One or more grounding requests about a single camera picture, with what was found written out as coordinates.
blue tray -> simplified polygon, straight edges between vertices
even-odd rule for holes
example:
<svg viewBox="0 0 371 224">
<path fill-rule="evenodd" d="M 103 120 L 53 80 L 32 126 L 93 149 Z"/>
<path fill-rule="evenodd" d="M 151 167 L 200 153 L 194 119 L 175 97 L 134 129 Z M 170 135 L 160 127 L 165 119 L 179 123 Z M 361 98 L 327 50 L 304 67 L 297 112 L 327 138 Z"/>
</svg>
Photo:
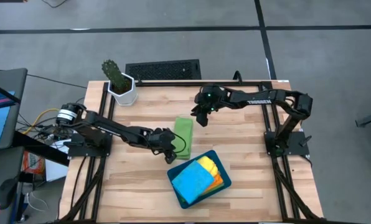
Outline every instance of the blue tray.
<svg viewBox="0 0 371 224">
<path fill-rule="evenodd" d="M 183 163 L 183 164 L 181 164 L 181 165 L 178 165 L 178 166 L 175 167 L 175 168 L 172 168 L 172 169 L 168 170 L 168 172 L 167 172 L 167 176 L 168 176 L 169 180 L 172 182 L 172 180 L 173 180 L 174 178 L 176 178 L 177 175 L 179 175 L 180 172 L 181 172 L 183 169 L 185 169 L 185 168 L 186 168 L 186 167 L 187 167 L 191 162 L 193 162 L 193 161 L 196 160 L 196 159 L 201 158 L 202 156 L 207 156 L 209 159 L 211 159 L 211 160 L 213 160 L 213 161 L 215 162 L 215 164 L 216 164 L 216 166 L 217 166 L 217 169 L 218 169 L 218 171 L 220 172 L 220 175 L 222 176 L 222 179 L 223 179 L 223 186 L 221 186 L 220 188 L 217 188 L 217 189 L 215 189 L 215 190 L 213 190 L 213 191 L 211 191 L 211 192 L 209 192 L 209 193 L 207 193 L 207 194 L 205 194 L 205 195 L 202 195 L 202 196 L 198 197 L 198 198 L 197 198 L 194 202 L 192 202 L 191 204 L 188 204 L 184 199 L 181 200 L 182 197 L 181 197 L 181 196 L 179 195 L 179 193 L 177 193 L 177 191 L 173 188 L 174 192 L 176 193 L 176 197 L 177 197 L 177 199 L 179 200 L 180 206 L 181 206 L 182 208 L 189 208 L 189 207 L 195 205 L 196 203 L 202 201 L 203 199 L 208 198 L 208 197 L 210 197 L 210 196 L 216 194 L 217 192 L 219 192 L 219 191 L 221 191 L 221 190 L 223 190 L 223 189 L 226 189 L 227 187 L 231 186 L 231 180 L 230 180 L 229 176 L 227 175 L 227 173 L 226 173 L 226 171 L 225 171 L 225 169 L 224 169 L 224 167 L 223 167 L 223 164 L 220 162 L 220 159 L 218 158 L 216 152 L 213 151 L 213 150 L 210 150 L 210 151 L 208 151 L 208 152 L 205 152 L 204 154 L 202 154 L 202 155 L 200 155 L 200 156 L 197 156 L 197 157 L 191 159 L 190 161 L 187 161 L 187 162 L 185 162 L 185 163 Z"/>
</svg>

concrete floor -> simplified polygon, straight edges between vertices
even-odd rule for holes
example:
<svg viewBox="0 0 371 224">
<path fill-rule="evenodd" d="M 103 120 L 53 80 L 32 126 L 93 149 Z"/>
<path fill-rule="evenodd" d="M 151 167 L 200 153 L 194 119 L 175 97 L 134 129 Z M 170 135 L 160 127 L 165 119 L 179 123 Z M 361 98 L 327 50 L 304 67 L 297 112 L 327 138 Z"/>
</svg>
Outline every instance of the concrete floor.
<svg viewBox="0 0 371 224">
<path fill-rule="evenodd" d="M 49 0 L 51 4 L 60 1 Z M 371 25 L 371 1 L 264 0 L 267 26 Z M 52 9 L 41 1 L 0 4 L 0 29 L 156 26 L 257 26 L 252 0 L 69 0 Z M 326 218 L 371 223 L 371 126 L 354 120 L 371 113 L 371 30 L 269 31 L 278 79 L 314 98 L 303 128 Z M 268 79 L 259 31 L 113 34 L 3 34 L 0 69 L 86 85 L 105 79 L 111 58 L 126 63 L 199 58 L 203 79 Z M 85 90 L 28 77 L 21 114 L 29 121 L 47 108 L 75 101 Z M 35 195 L 50 211 L 27 210 L 27 223 L 57 216 L 63 181 Z"/>
</svg>

cactus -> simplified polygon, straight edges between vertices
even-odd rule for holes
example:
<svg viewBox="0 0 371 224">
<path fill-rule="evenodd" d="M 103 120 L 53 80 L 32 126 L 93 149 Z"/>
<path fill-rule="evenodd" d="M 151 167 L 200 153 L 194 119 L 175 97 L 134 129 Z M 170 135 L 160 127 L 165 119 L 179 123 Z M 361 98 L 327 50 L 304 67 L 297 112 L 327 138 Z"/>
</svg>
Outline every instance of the cactus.
<svg viewBox="0 0 371 224">
<path fill-rule="evenodd" d="M 106 60 L 101 66 L 104 74 L 111 81 L 112 90 L 115 93 L 123 94 L 131 89 L 131 81 L 122 75 L 114 61 Z"/>
</svg>

wooden table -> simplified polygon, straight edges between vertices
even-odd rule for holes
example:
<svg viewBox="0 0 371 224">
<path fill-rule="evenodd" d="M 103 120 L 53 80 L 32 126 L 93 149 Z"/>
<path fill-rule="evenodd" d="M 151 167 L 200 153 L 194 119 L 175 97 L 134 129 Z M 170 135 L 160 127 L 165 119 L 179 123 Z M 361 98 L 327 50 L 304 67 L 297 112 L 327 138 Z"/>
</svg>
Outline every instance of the wooden table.
<svg viewBox="0 0 371 224">
<path fill-rule="evenodd" d="M 273 88 L 290 90 L 289 82 L 272 81 Z M 253 86 L 235 86 L 246 92 Z M 177 116 L 192 118 L 194 96 L 199 87 L 138 87 L 139 98 L 132 107 L 115 106 L 113 120 L 124 125 L 173 129 Z M 103 82 L 89 82 L 85 97 L 88 110 L 98 111 Z M 108 114 L 110 96 L 106 101 Z M 278 109 L 281 123 L 287 114 Z M 269 109 L 271 126 L 275 127 Z M 228 172 L 232 185 L 189 209 L 181 209 L 166 172 L 183 161 L 168 165 L 162 155 L 131 147 L 113 138 L 107 159 L 97 222 L 258 222 L 281 221 L 271 159 L 266 155 L 261 106 L 242 110 L 221 109 L 209 116 L 205 128 L 194 122 L 191 157 L 215 150 Z M 294 188 L 307 206 L 322 216 L 310 164 L 289 156 Z M 70 209 L 75 177 L 82 158 L 71 160 L 62 192 L 60 217 Z M 83 166 L 75 201 L 83 192 L 88 159 Z M 288 216 L 292 217 L 289 195 L 285 192 Z M 90 218 L 93 192 L 86 217 Z"/>
</svg>

mouse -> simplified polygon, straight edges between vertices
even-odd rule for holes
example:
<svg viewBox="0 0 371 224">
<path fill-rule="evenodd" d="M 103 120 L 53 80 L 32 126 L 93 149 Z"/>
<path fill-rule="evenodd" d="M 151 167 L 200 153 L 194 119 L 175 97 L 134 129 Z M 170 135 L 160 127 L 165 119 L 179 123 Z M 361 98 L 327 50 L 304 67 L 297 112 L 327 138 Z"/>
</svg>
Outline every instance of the mouse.
<svg viewBox="0 0 371 224">
<path fill-rule="evenodd" d="M 14 198 L 16 187 L 18 183 L 18 178 L 11 178 L 5 180 L 0 185 L 0 210 L 8 208 Z"/>
</svg>

